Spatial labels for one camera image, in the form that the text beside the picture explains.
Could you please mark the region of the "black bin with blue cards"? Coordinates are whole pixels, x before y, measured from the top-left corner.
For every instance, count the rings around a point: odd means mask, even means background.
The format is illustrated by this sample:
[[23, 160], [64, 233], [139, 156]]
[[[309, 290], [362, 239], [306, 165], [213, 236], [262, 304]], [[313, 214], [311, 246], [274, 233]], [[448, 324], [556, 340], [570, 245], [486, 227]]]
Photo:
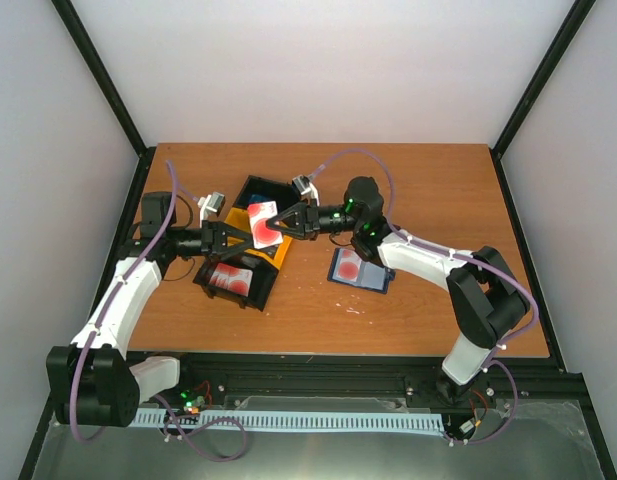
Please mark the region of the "black bin with blue cards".
[[246, 210], [249, 206], [249, 198], [253, 194], [265, 195], [274, 199], [278, 212], [300, 201], [297, 191], [290, 183], [282, 183], [250, 175], [233, 202], [233, 207]]

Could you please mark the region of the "blue card holder wallet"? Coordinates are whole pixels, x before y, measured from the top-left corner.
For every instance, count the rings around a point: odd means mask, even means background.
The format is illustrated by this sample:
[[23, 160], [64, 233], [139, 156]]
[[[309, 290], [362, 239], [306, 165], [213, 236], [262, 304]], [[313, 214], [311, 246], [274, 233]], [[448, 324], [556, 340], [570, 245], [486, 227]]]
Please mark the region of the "blue card holder wallet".
[[334, 271], [337, 265], [339, 251], [341, 249], [347, 248], [336, 247], [334, 249], [333, 258], [327, 275], [328, 281], [380, 294], [386, 294], [388, 292], [390, 283], [396, 277], [395, 271], [385, 267], [379, 267], [371, 262], [364, 261], [361, 258], [362, 263], [360, 275], [356, 283], [352, 284], [336, 279], [334, 277]]

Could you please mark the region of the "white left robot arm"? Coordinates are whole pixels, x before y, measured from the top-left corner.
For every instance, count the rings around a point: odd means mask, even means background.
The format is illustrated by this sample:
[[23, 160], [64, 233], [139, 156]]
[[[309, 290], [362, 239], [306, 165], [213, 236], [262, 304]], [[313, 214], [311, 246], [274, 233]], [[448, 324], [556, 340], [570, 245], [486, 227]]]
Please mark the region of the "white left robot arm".
[[213, 192], [197, 201], [200, 225], [176, 223], [178, 196], [153, 192], [141, 200], [141, 219], [122, 244], [112, 280], [82, 330], [46, 359], [56, 419], [81, 425], [126, 427], [140, 404], [163, 392], [174, 402], [189, 400], [196, 378], [179, 359], [157, 355], [127, 362], [129, 342], [149, 298], [177, 258], [226, 260], [251, 247], [245, 233], [218, 220], [225, 197]]

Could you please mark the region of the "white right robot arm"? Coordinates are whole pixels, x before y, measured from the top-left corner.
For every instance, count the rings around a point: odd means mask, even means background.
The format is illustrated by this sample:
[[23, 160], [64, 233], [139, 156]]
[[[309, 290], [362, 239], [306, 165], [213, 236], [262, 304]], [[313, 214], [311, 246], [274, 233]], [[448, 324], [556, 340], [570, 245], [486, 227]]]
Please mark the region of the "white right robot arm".
[[293, 185], [302, 200], [268, 219], [269, 229], [297, 240], [349, 232], [362, 260], [408, 273], [449, 294], [459, 336], [442, 362], [445, 383], [456, 387], [471, 383], [520, 333], [520, 321], [538, 313], [536, 300], [496, 249], [453, 250], [393, 225], [384, 215], [384, 199], [373, 178], [353, 178], [342, 203], [335, 206], [319, 204], [308, 177], [295, 178]]

